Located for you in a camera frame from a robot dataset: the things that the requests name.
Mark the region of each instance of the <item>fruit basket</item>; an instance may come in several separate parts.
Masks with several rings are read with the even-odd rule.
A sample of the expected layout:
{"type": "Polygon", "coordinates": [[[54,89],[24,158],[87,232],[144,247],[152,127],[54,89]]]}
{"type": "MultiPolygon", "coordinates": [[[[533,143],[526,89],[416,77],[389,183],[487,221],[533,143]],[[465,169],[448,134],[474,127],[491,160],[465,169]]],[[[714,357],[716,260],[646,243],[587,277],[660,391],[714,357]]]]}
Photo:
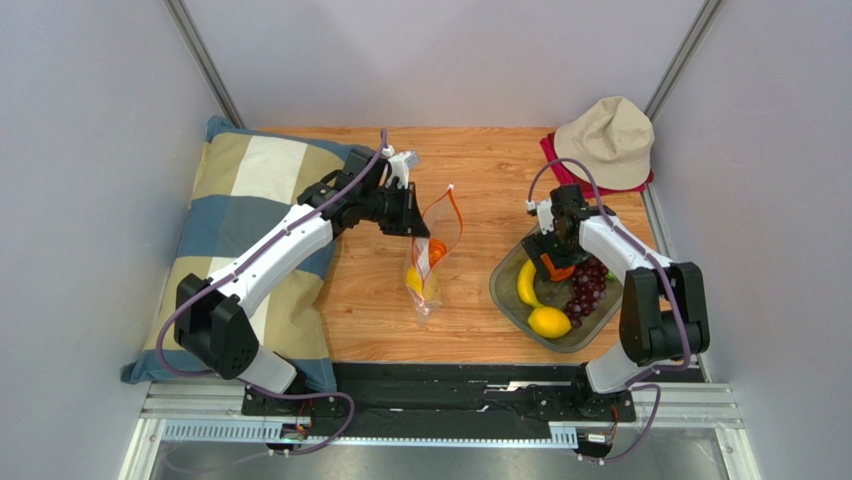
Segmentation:
{"type": "MultiPolygon", "coordinates": [[[[559,338],[543,338],[527,325],[527,318],[532,313],[533,308],[523,303],[518,297],[518,273],[527,260],[529,260],[529,256],[519,243],[491,274],[491,299],[497,305],[497,308],[521,331],[550,350],[570,353],[583,349],[621,307],[623,291],[621,283],[617,280],[610,280],[606,283],[606,297],[599,301],[598,308],[591,315],[582,318],[582,326],[571,329],[570,332],[559,338]]],[[[544,305],[563,309],[574,298],[571,280],[547,282],[536,276],[534,286],[536,296],[544,305]]]]}

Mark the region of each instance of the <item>transparent bag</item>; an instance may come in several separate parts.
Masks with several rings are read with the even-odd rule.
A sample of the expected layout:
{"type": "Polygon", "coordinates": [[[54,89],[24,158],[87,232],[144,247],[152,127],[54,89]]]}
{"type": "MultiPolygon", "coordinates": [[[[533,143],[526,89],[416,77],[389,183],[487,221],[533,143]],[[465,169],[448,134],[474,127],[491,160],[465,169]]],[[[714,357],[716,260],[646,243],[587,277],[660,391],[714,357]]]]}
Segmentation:
{"type": "Polygon", "coordinates": [[[453,185],[423,211],[430,238],[412,238],[405,256],[405,285],[420,323],[441,306],[438,272],[458,244],[464,230],[461,212],[453,198],[453,185]]]}

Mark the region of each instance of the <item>wooden tabletop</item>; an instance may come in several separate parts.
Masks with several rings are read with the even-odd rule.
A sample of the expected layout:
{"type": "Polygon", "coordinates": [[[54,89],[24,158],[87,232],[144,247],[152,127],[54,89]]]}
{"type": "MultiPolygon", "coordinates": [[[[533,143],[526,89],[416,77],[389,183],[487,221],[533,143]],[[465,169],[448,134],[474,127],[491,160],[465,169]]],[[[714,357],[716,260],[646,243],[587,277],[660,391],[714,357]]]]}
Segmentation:
{"type": "MultiPolygon", "coordinates": [[[[271,131],[375,148],[378,128],[275,128],[271,131]]],[[[583,350],[552,352],[521,332],[494,305],[489,279],[498,263],[534,226],[524,200],[544,163],[539,141],[552,128],[391,128],[397,151],[416,150],[411,180],[424,208],[447,188],[464,216],[464,235],[440,271],[443,306],[420,325],[403,283],[405,239],[371,224],[344,233],[317,308],[336,361],[439,363],[580,363],[618,340],[614,318],[583,350]]],[[[557,182],[545,174],[536,199],[557,182]]],[[[638,193],[604,197],[622,222],[653,246],[638,193]]]]}

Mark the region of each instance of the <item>hat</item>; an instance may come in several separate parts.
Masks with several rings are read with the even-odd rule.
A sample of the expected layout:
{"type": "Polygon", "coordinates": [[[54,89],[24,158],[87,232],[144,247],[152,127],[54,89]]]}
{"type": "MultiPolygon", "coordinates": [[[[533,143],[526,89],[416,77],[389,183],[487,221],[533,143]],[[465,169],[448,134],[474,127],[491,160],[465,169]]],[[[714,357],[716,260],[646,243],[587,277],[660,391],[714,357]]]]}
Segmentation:
{"type": "MultiPolygon", "coordinates": [[[[651,121],[624,97],[598,101],[580,118],[556,130],[553,147],[559,158],[573,158],[592,172],[598,186],[630,190],[651,172],[651,121]]],[[[572,175],[589,179],[580,167],[563,162],[572,175]]]]}

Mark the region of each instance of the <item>red fabric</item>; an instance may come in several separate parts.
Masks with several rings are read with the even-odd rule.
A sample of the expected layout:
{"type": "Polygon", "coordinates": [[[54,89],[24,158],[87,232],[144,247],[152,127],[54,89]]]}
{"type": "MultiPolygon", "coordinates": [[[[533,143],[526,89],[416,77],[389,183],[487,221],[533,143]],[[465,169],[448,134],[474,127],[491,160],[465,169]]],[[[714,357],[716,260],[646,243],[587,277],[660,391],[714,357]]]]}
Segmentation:
{"type": "MultiPolygon", "coordinates": [[[[541,149],[544,151],[544,157],[548,162],[552,162],[559,158],[556,155],[556,150],[553,147],[553,137],[555,134],[548,134],[547,137],[542,138],[541,149]]],[[[580,189],[583,190],[583,196],[586,198],[594,198],[595,192],[592,190],[592,185],[588,182],[585,182],[579,178],[575,178],[574,175],[571,175],[571,172],[565,168],[565,165],[561,163],[557,163],[556,165],[552,165],[550,169],[553,171],[553,174],[556,175],[556,179],[559,180],[560,185],[567,185],[569,183],[576,183],[580,186],[580,189]]],[[[645,183],[651,183],[654,180],[654,172],[648,174],[647,180],[645,183]]],[[[607,188],[598,187],[601,195],[608,195],[610,193],[618,193],[618,192],[643,192],[645,191],[645,183],[639,185],[636,188],[631,188],[630,190],[609,190],[607,188]]]]}

